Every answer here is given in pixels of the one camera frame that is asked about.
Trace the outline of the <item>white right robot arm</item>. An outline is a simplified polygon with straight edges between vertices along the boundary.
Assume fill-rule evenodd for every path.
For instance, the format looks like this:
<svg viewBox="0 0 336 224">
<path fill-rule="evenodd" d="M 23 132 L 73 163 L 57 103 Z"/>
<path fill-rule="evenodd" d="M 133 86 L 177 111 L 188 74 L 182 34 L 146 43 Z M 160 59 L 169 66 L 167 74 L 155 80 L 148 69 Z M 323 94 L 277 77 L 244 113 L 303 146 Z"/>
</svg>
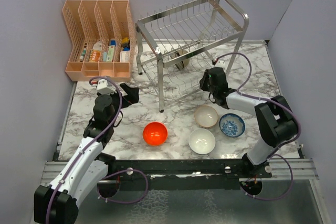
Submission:
<svg viewBox="0 0 336 224">
<path fill-rule="evenodd" d="M 283 96 L 259 98 L 232 89 L 220 67 L 206 69 L 199 87 L 208 92 L 213 97 L 213 103 L 218 106 L 256 117 L 261 139 L 244 155 L 247 161 L 241 164 L 241 171 L 246 177 L 258 174 L 260 165 L 301 131 L 298 120 Z"/>
</svg>

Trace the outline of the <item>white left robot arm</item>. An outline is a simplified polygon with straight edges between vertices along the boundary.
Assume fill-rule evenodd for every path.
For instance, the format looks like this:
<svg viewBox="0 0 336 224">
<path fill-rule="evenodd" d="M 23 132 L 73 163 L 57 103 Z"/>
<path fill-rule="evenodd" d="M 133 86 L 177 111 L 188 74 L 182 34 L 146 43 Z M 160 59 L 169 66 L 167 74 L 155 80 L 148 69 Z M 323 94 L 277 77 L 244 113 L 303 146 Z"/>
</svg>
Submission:
<svg viewBox="0 0 336 224">
<path fill-rule="evenodd" d="M 34 193 L 36 223 L 75 223 L 80 205 L 101 179 L 115 175 L 115 157 L 102 154 L 110 141 L 121 110 L 139 101 L 139 88 L 116 85 L 106 77 L 93 77 L 97 88 L 93 116 L 83 138 L 62 171 Z"/>
</svg>

